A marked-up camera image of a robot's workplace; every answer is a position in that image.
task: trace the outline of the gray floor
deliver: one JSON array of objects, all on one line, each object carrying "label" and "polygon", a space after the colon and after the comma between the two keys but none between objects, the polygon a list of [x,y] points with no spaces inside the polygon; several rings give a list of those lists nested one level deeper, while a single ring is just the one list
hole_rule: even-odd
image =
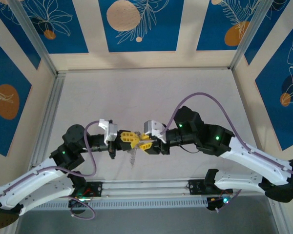
[{"label": "gray floor", "polygon": [[101,210],[91,221],[69,211],[32,211],[19,234],[276,234],[264,196],[238,197],[219,214],[206,208]]}]

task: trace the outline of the wire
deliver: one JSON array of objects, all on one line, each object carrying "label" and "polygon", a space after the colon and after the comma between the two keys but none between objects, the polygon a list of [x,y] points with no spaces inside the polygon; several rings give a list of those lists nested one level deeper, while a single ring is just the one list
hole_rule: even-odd
[{"label": "wire", "polygon": [[[239,140],[239,142],[242,144],[242,146],[243,146],[247,151],[249,151],[250,153],[252,153],[252,154],[254,154],[254,155],[256,155],[256,156],[258,156],[259,158],[261,158],[261,159],[263,159],[263,160],[266,160],[266,161],[272,163],[273,165],[275,165],[275,166],[281,168],[283,171],[287,171],[287,172],[289,172],[289,173],[291,173],[291,174],[293,175],[293,171],[290,170],[290,169],[288,169],[288,168],[286,168],[284,165],[281,165],[281,164],[275,162],[274,160],[272,160],[272,159],[270,159],[270,158],[268,158],[268,157],[266,157],[266,156],[264,156],[264,155],[262,155],[262,154],[260,154],[260,153],[258,153],[258,152],[252,152],[251,148],[248,147],[247,144],[242,140],[241,136],[239,135],[238,131],[237,131],[236,128],[234,127],[234,125],[233,125],[231,119],[229,118],[227,112],[225,111],[224,107],[220,104],[220,102],[219,102],[216,98],[214,98],[212,95],[207,94],[207,93],[204,93],[204,92],[193,93],[193,94],[190,94],[189,96],[185,97],[185,98],[184,98],[184,99],[183,99],[183,100],[177,105],[177,107],[176,107],[176,109],[174,110],[174,112],[173,112],[173,114],[172,114],[170,120],[168,121],[168,124],[166,125],[166,127],[164,128],[164,130],[161,132],[161,134],[164,134],[164,133],[168,130],[168,128],[169,128],[170,125],[172,124],[172,122],[173,122],[173,120],[174,120],[174,117],[175,117],[175,115],[177,114],[177,111],[179,110],[179,108],[180,108],[180,107],[181,107],[181,106],[182,106],[182,105],[183,105],[188,99],[190,99],[191,97],[194,97],[194,96],[206,96],[206,97],[212,99],[212,100],[218,105],[218,107],[221,109],[221,111],[223,112],[224,116],[226,117],[226,119],[227,119],[229,125],[231,126],[231,128],[232,128],[234,134],[236,135],[237,139]],[[239,191],[237,192],[237,194],[236,194],[232,199],[236,198],[236,197],[240,194],[240,192],[241,192],[241,190],[239,190]]]},{"label": "wire", "polygon": [[[79,176],[79,177],[92,177],[96,174],[97,172],[97,165],[96,165],[96,162],[95,162],[95,159],[93,157],[93,154],[91,152],[91,149],[90,149],[90,145],[89,145],[89,142],[88,142],[88,138],[87,138],[87,130],[88,128],[93,125],[93,124],[96,124],[96,123],[99,123],[99,121],[93,121],[91,123],[89,123],[85,129],[84,129],[84,142],[85,142],[85,145],[86,145],[86,148],[88,150],[88,153],[90,155],[90,159],[91,159],[91,162],[93,164],[93,172],[89,175],[83,175],[83,174],[80,174],[80,173],[77,173],[77,172],[73,172],[73,171],[70,171],[68,169],[65,169],[63,167],[58,167],[58,166],[50,166],[50,167],[45,167],[45,168],[42,168],[40,170],[37,170],[37,174],[40,174],[42,172],[45,172],[45,171],[48,171],[48,170],[51,170],[51,169],[56,169],[56,170],[61,170],[63,172],[66,172],[68,174],[71,174],[71,175],[74,175],[74,176]],[[19,184],[23,183],[24,181],[28,180],[29,178],[33,177],[33,176],[36,176],[37,174],[35,173],[32,173],[32,174],[29,174],[27,176],[25,176],[24,178],[20,179],[18,182],[16,182],[15,184],[11,185],[10,187],[8,187],[7,189],[3,190],[3,193],[2,194],[6,194],[7,192],[9,192],[11,189],[15,188],[16,186],[18,186]]]},{"label": "wire", "polygon": [[188,152],[188,153],[190,153],[190,154],[196,154],[196,153],[200,152],[199,150],[196,151],[196,152],[191,152],[191,151],[185,149],[184,147],[182,147],[181,145],[179,145],[179,146],[180,146],[181,149],[183,149],[184,151],[186,151],[186,152]]},{"label": "wire", "polygon": [[235,198],[237,198],[237,197],[239,196],[239,194],[240,194],[241,191],[242,191],[241,189],[240,189],[239,191],[237,191],[237,193],[233,196],[233,198],[230,199],[230,201],[229,201],[228,203],[226,203],[225,205],[223,205],[222,207],[220,207],[218,210],[216,210],[217,213],[218,213],[221,209],[223,209],[223,208],[225,208],[226,206],[228,206],[228,205],[232,202],[232,200],[234,200]]},{"label": "wire", "polygon": [[72,197],[72,196],[62,196],[62,197],[63,197],[63,198],[69,198],[69,199],[72,199],[72,200],[74,200],[74,201],[77,201],[77,202],[81,203],[82,205],[86,206],[87,208],[89,208],[90,211],[92,212],[92,217],[89,217],[89,218],[87,218],[87,217],[81,217],[81,216],[75,215],[75,214],[73,213],[73,206],[72,206],[72,207],[70,208],[70,212],[71,212],[71,214],[72,214],[72,217],[75,217],[75,218],[78,218],[78,219],[83,219],[83,220],[91,220],[91,219],[94,219],[94,218],[96,217],[96,212],[95,212],[94,209],[93,209],[91,206],[89,206],[87,203],[82,202],[82,201],[80,201],[79,199],[74,198],[74,197]]}]

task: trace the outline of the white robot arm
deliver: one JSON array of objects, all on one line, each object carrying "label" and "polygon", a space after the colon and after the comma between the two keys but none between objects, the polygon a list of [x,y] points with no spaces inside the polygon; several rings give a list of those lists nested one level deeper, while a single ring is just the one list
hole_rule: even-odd
[{"label": "white robot arm", "polygon": [[[264,193],[280,202],[293,199],[293,175],[289,172],[293,171],[293,160],[280,160],[252,146],[241,144],[231,131],[218,125],[205,124],[199,114],[188,107],[179,109],[174,120],[177,128],[167,130],[164,134],[164,125],[154,120],[146,122],[144,133],[153,142],[141,145],[140,149],[148,154],[168,155],[170,147],[195,144],[205,154],[238,162],[253,171],[250,174],[234,175],[210,169],[203,181],[192,185],[196,195],[215,195],[227,189],[243,189]],[[93,196],[93,193],[101,194],[102,183],[94,186],[77,173],[67,173],[76,171],[84,162],[81,156],[81,153],[87,152],[84,132],[91,151],[108,151],[112,159],[117,150],[127,151],[135,145],[128,140],[134,133],[118,131],[112,121],[100,120],[99,126],[105,130],[104,135],[91,136],[81,125],[71,126],[63,135],[64,144],[52,152],[48,159],[0,187],[0,228],[50,200],[68,195],[82,198],[87,191],[90,191],[89,196]]]}]

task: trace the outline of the white table surface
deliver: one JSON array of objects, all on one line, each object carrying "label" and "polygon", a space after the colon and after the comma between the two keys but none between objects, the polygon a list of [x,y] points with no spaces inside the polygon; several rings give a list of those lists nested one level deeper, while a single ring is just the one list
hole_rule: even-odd
[{"label": "white table surface", "polygon": [[[99,70],[67,73],[55,117],[47,155],[63,143],[62,135],[73,124],[112,119],[118,129],[143,132],[144,122],[153,119],[167,123],[177,104],[189,94],[206,92],[224,106],[243,140],[255,145],[251,128],[231,70],[139,69]],[[202,120],[230,129],[218,106],[207,97],[193,97],[185,105],[197,111]],[[90,127],[90,134],[103,134]],[[185,146],[195,151],[194,145]],[[202,153],[189,154],[173,147],[170,155],[147,155],[138,150],[135,164],[130,156],[118,151],[112,160],[108,152],[94,153],[97,162],[95,179],[153,180],[203,177],[210,168],[245,172],[237,163]],[[91,173],[86,160],[83,173]]]}]

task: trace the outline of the beige wall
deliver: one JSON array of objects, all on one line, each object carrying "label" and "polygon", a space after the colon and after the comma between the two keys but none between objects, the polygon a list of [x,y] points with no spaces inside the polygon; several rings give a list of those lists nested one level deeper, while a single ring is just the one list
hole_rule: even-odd
[{"label": "beige wall", "polygon": [[0,46],[32,84],[7,157],[0,155],[0,185],[20,175],[28,167],[54,76],[41,62],[36,70],[0,20]]},{"label": "beige wall", "polygon": [[109,53],[98,1],[73,0],[89,54],[50,56],[58,70],[228,67],[235,50],[196,51],[209,2],[184,1],[176,51]]},{"label": "beige wall", "polygon": [[[265,152],[286,160],[293,159],[293,146],[282,151],[264,103],[255,85],[255,79],[293,29],[293,0],[288,4],[254,60],[248,66],[243,58],[234,71],[235,79],[245,105],[257,146]],[[293,226],[293,200],[284,204]]]}]

